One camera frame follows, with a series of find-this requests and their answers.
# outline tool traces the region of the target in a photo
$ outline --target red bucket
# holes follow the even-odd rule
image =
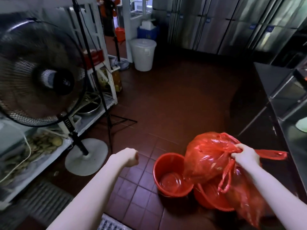
[[[184,197],[193,189],[193,184],[183,179],[184,156],[166,153],[153,166],[153,178],[158,190],[167,197]]]
[[[235,209],[228,203],[225,195],[218,192],[221,179],[221,176],[217,176],[205,184],[195,185],[194,196],[197,202],[207,209],[234,211]]]

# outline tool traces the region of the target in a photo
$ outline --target fan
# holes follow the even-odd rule
[[[77,146],[65,166],[87,176],[102,166],[108,147],[98,139],[81,141],[69,119],[86,91],[83,68],[85,59],[76,42],[55,25],[27,19],[1,35],[0,111],[30,127],[63,121]]]

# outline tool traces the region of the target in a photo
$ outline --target refrigerator door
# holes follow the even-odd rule
[[[298,28],[307,18],[307,0],[283,0],[270,18],[270,25]]]
[[[172,11],[173,1],[177,0],[153,0],[153,9]]]
[[[175,29],[174,43],[176,46],[193,49],[195,39],[198,38],[198,28],[200,25],[200,16],[175,14],[177,26]]]
[[[256,29],[256,24],[231,21],[219,50],[219,55],[240,56]]]
[[[270,64],[286,45],[296,29],[263,25],[264,32],[255,46],[253,59],[260,63]]]
[[[206,0],[178,0],[177,10],[184,15],[202,15]]]
[[[239,0],[206,0],[205,11],[209,6],[209,17],[231,19],[238,1]]]
[[[270,0],[240,0],[233,20],[258,23]]]
[[[230,20],[207,17],[197,51],[216,54]]]
[[[152,10],[151,16],[152,18],[155,18],[159,24],[160,27],[159,38],[163,42],[167,42],[171,12],[165,10]]]

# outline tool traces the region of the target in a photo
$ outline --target white plastic barrel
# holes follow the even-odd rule
[[[147,38],[138,38],[130,41],[132,58],[137,70],[142,72],[151,70],[156,45],[155,41]]]

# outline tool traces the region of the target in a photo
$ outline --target tied plastic bag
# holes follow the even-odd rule
[[[198,135],[187,146],[184,178],[194,184],[206,183],[222,175],[217,195],[225,194],[229,204],[251,225],[259,227],[263,216],[265,201],[244,169],[236,164],[232,153],[240,153],[235,144],[237,139],[226,133],[207,132]],[[262,157],[284,160],[286,152],[274,150],[255,150]]]

